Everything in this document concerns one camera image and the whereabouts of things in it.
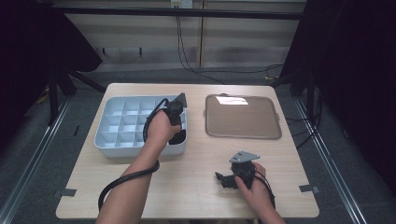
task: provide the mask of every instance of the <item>human arm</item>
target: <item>human arm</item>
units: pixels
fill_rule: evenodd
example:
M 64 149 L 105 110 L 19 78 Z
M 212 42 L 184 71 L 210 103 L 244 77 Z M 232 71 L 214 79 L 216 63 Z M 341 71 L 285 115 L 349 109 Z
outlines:
M 256 171 L 265 175 L 265 169 L 256 162 L 253 162 Z M 239 177 L 235 177 L 235 182 L 238 188 L 241 190 L 242 195 L 247 202 L 247 205 L 253 210 L 253 212 L 260 218 L 265 224 L 280 224 L 285 223 L 283 218 L 275 210 L 271 204 L 269 192 L 264 184 L 254 178 L 251 188 L 248 189 L 244 181 Z
M 167 142 L 180 131 L 163 111 L 148 126 L 148 139 L 134 162 L 122 174 L 128 175 L 154 166 Z M 138 223 L 143 214 L 151 175 L 143 175 L 116 186 L 108 194 L 96 223 Z

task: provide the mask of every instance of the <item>wooden table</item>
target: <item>wooden table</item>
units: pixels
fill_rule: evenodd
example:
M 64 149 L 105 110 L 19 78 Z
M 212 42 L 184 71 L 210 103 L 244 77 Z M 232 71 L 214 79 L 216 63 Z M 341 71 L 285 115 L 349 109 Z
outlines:
M 93 139 L 107 99 L 113 96 L 166 95 L 185 92 L 187 96 L 187 144 L 183 154 L 161 157 L 161 168 L 153 174 L 142 218 L 254 218 L 239 190 L 224 189 L 215 172 L 231 175 L 229 159 L 239 150 L 261 156 L 256 162 L 266 168 L 276 196 L 276 210 L 282 217 L 316 217 L 318 206 L 312 192 L 301 193 L 307 185 L 304 168 L 290 135 L 276 93 L 271 87 L 191 84 L 120 84 L 108 86 L 93 120 L 67 189 L 59 218 L 96 218 L 102 189 L 133 162 L 108 159 Z M 219 138 L 205 132 L 205 98 L 208 94 L 266 96 L 274 102 L 280 117 L 282 137 L 278 140 Z

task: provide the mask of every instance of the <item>tray compartment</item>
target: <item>tray compartment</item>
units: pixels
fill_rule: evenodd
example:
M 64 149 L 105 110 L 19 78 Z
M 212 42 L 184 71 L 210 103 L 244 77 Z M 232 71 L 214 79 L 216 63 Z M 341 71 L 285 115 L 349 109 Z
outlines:
M 118 131 L 120 133 L 134 132 L 136 130 L 136 119 L 137 115 L 123 115 L 120 119 Z
M 102 118 L 99 132 L 117 133 L 120 127 L 121 116 L 105 115 Z
M 145 127 L 146 120 L 148 119 L 149 115 L 138 115 L 136 120 L 136 131 L 143 132 Z
M 119 133 L 115 147 L 133 147 L 135 132 Z
M 122 110 L 124 108 L 124 102 L 109 102 L 106 105 L 106 113 L 104 115 L 120 116 L 122 115 Z
M 180 115 L 180 121 L 181 121 L 181 129 L 187 130 L 187 120 L 185 113 L 182 113 Z
M 139 114 L 149 115 L 157 104 L 155 98 L 152 97 L 149 97 L 147 100 L 140 101 Z
M 134 147 L 142 147 L 145 145 L 143 141 L 143 132 L 134 133 Z
M 102 148 L 113 148 L 116 146 L 118 133 L 99 133 L 95 137 L 95 142 Z
M 124 98 L 124 107 L 122 115 L 137 115 L 140 107 L 140 99 L 138 98 Z

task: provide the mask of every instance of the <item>black cable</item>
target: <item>black cable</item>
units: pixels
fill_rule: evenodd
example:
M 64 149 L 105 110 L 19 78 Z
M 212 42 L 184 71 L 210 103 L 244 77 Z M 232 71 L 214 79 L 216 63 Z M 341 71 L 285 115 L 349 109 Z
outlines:
M 291 118 L 286 118 L 286 117 L 285 117 L 285 119 L 292 120 L 292 121 L 306 121 L 306 120 L 308 120 L 308 119 L 291 119 Z
M 270 74 L 268 73 L 268 71 L 265 71 L 265 74 L 267 75 L 267 82 L 264 84 L 264 86 L 268 86 L 268 84 L 270 84 Z
M 297 149 L 302 147 L 315 133 L 318 132 L 319 125 L 320 125 L 320 122 L 321 122 L 321 114 L 322 114 L 322 110 L 323 110 L 323 95 L 322 95 L 320 89 L 318 89 L 318 91 L 319 91 L 319 93 L 318 93 L 318 101 L 317 101 L 317 108 L 316 108 L 317 114 L 315 115 L 315 120 L 314 120 L 315 129 L 313 130 L 313 132 L 311 134 L 309 134 L 309 136 L 302 143 L 300 143 L 296 147 Z
M 302 132 L 300 132 L 300 133 L 296 133 L 296 134 L 292 135 L 292 137 L 301 135 L 301 134 L 306 133 L 306 132 L 308 132 L 308 130 L 304 130 L 304 131 L 302 131 Z
M 146 142 L 147 138 L 148 138 L 148 131 L 149 131 L 149 125 L 152 121 L 152 119 L 155 117 L 155 115 L 157 114 L 157 112 L 159 111 L 158 109 L 160 108 L 160 106 L 163 104 L 163 102 L 165 102 L 166 104 L 169 103 L 169 100 L 164 98 L 160 101 L 159 104 L 157 104 L 155 106 L 155 108 L 151 111 L 151 113 L 148 115 L 148 118 L 145 122 L 145 126 L 143 128 L 143 141 Z M 132 180 L 135 178 L 138 178 L 140 176 L 143 175 L 149 175 L 152 174 L 154 172 L 156 172 L 158 169 L 160 168 L 160 162 L 157 160 L 155 162 L 155 165 L 151 168 L 148 168 L 146 170 L 142 170 L 142 171 L 137 171 L 128 175 L 124 175 L 116 180 L 114 180 L 113 182 L 111 182 L 110 184 L 108 184 L 100 193 L 99 195 L 99 199 L 98 199 L 98 208 L 99 211 L 103 206 L 103 202 L 105 200 L 106 195 L 108 194 L 109 191 L 111 191 L 112 189 L 114 189 L 116 186 L 128 181 L 128 180 Z
M 198 76 L 200 76 L 200 77 L 206 77 L 206 78 L 212 79 L 212 80 L 214 80 L 214 81 L 216 81 L 216 82 L 218 82 L 218 83 L 221 83 L 221 84 L 225 85 L 224 82 L 222 82 L 222 81 L 220 81 L 220 80 L 218 80 L 218 79 L 215 79 L 215 78 L 213 78 L 213 77 L 208 77 L 208 76 L 202 75 L 202 74 L 200 74 L 200 73 L 194 71 L 194 69 L 192 69 L 192 67 L 191 67 L 190 64 L 189 64 L 189 61 L 187 60 L 186 51 L 184 50 L 183 37 L 182 37 L 182 35 L 181 35 L 180 18 L 179 18 L 179 17 L 176 17 L 176 20 L 177 20 L 177 52 L 178 52 L 178 58 L 179 58 L 179 60 L 180 60 L 181 65 L 182 65 L 187 71 L 189 71 L 189 72 L 192 72 L 192 73 L 194 73 L 194 74 L 196 74 L 196 75 L 198 75 Z M 188 67 L 186 67 L 186 65 L 183 63 L 183 60 L 181 59 L 181 54 L 180 54 L 180 43 L 181 43 L 181 48 L 182 48 L 182 51 L 183 51 L 183 54 L 184 54 L 184 58 L 185 58 L 185 61 L 186 61 L 186 64 L 187 64 Z
M 188 67 L 186 67 L 186 65 L 183 63 L 183 60 L 181 59 L 181 54 L 180 54 L 180 43 L 181 43 L 181 49 L 182 49 L 182 52 L 183 52 L 183 55 L 184 55 L 184 60 L 185 60 L 185 62 L 186 62 L 186 64 L 187 64 Z M 255 73 L 266 72 L 267 75 L 268 75 L 268 71 L 269 71 L 269 70 L 274 69 L 274 68 L 277 68 L 277 67 L 283 65 L 283 63 L 271 64 L 271 65 L 269 65 L 269 66 L 266 66 L 265 69 L 256 70 L 256 71 L 232 71 L 232 70 L 206 70 L 206 71 L 196 71 L 196 70 L 194 70 L 194 69 L 190 66 L 189 61 L 187 60 L 186 51 L 184 50 L 183 37 L 182 37 L 182 34 L 181 34 L 180 17 L 177 17 L 177 52 L 178 52 L 178 58 L 179 58 L 179 60 L 180 60 L 181 65 L 182 65 L 187 71 L 193 72 L 194 74 L 196 74 L 196 75 L 198 75 L 198 76 L 200 76 L 200 77 L 206 77 L 206 78 L 212 79 L 212 80 L 217 81 L 217 82 L 219 82 L 219 83 L 221 83 L 221 84 L 224 84 L 224 85 L 225 85 L 224 82 L 222 82 L 222 81 L 220 81 L 220 80 L 218 80 L 218 79 L 215 79 L 215 78 L 213 78 L 213 77 L 205 76 L 205 75 L 203 75 L 203 73 L 246 73 L 246 74 L 255 74 Z
M 156 162 L 155 162 L 155 165 L 154 165 L 153 167 L 151 167 L 151 168 L 148 168 L 148 169 L 142 170 L 142 171 L 137 171 L 137 172 L 134 172 L 134 173 L 132 173 L 132 174 L 124 175 L 124 176 L 122 176 L 122 177 L 120 177 L 120 178 L 114 180 L 114 181 L 111 182 L 110 184 L 108 184 L 108 185 L 102 190 L 102 192 L 101 192 L 101 194 L 100 194 L 100 196 L 99 196 L 99 200 L 98 200 L 99 211 L 100 211 L 100 209 L 102 208 L 103 202 L 104 202 L 104 200 L 105 200 L 105 197 L 106 197 L 106 195 L 108 194 L 109 191 L 111 191 L 111 190 L 114 189 L 116 186 L 118 186 L 118 185 L 120 185 L 120 184 L 122 184 L 122 183 L 124 183 L 124 182 L 126 182 L 126 181 L 129 181 L 129 180 L 138 178 L 138 177 L 143 176 L 143 175 L 152 174 L 152 173 L 156 172 L 159 168 L 160 168 L 160 162 L 159 162 L 159 161 L 156 161 Z
M 262 173 L 260 173 L 258 171 L 256 171 L 256 173 L 260 174 L 262 177 L 258 177 L 256 175 L 254 175 L 254 178 L 258 179 L 260 182 L 262 182 L 262 184 L 264 184 L 264 186 L 267 189 L 268 194 L 270 196 L 271 204 L 273 205 L 274 208 L 276 208 L 275 195 L 271 190 L 270 183 L 268 182 L 267 178 L 265 178 L 265 175 L 263 175 Z

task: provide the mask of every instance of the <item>right hand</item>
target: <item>right hand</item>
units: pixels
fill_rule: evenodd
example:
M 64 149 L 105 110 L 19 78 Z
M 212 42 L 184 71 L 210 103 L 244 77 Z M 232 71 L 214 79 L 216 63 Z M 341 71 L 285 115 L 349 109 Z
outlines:
M 253 162 L 256 171 L 265 175 L 265 169 L 257 162 Z M 242 195 L 247 201 L 248 206 L 258 215 L 263 208 L 273 207 L 267 188 L 260 180 L 254 178 L 251 188 L 248 189 L 244 181 L 239 177 L 235 177 L 236 186 L 241 190 Z
M 256 171 L 265 176 L 265 169 L 257 162 L 253 162 Z M 254 178 L 251 188 L 248 189 L 244 181 L 239 177 L 235 177 L 236 186 L 241 190 L 247 205 L 264 223 L 285 223 L 283 218 L 275 210 L 271 204 L 271 199 L 267 188 L 260 180 Z

